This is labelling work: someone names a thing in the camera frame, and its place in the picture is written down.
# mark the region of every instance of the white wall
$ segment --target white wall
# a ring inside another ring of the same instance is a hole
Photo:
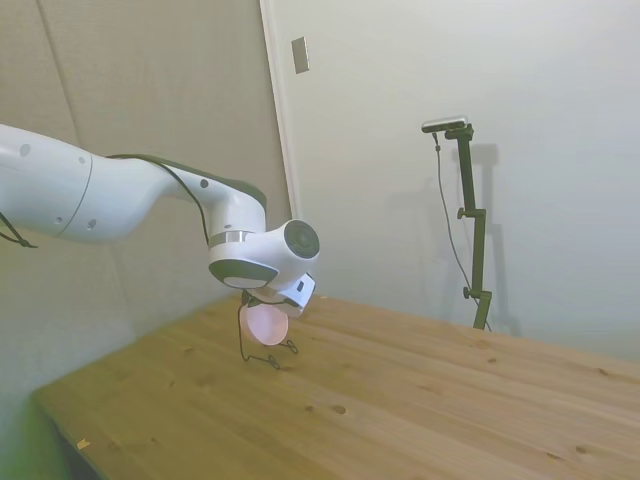
[[[640,3],[267,3],[321,292],[471,325],[419,130],[467,114],[495,329],[640,360]],[[311,71],[295,75],[302,35]],[[452,221],[470,269],[472,222]]]
[[[77,143],[35,2],[0,7],[0,123]],[[67,478],[29,395],[135,333],[107,247],[23,233],[41,248],[0,241],[0,478]]]

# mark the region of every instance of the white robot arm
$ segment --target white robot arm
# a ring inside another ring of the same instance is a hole
[[[266,232],[266,198],[256,187],[157,157],[104,158],[0,125],[0,213],[14,228],[109,242],[130,234],[160,196],[196,200],[208,212],[209,270],[218,280],[300,315],[315,289],[307,271],[318,236],[300,220]]]

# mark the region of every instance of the pink cup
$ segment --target pink cup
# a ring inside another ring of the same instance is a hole
[[[289,317],[272,305],[245,305],[240,310],[240,328],[254,342],[277,345],[287,336]]]

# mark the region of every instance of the wood grain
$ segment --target wood grain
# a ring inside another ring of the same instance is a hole
[[[281,371],[237,299],[44,387],[117,479],[640,479],[640,365],[314,298]]]

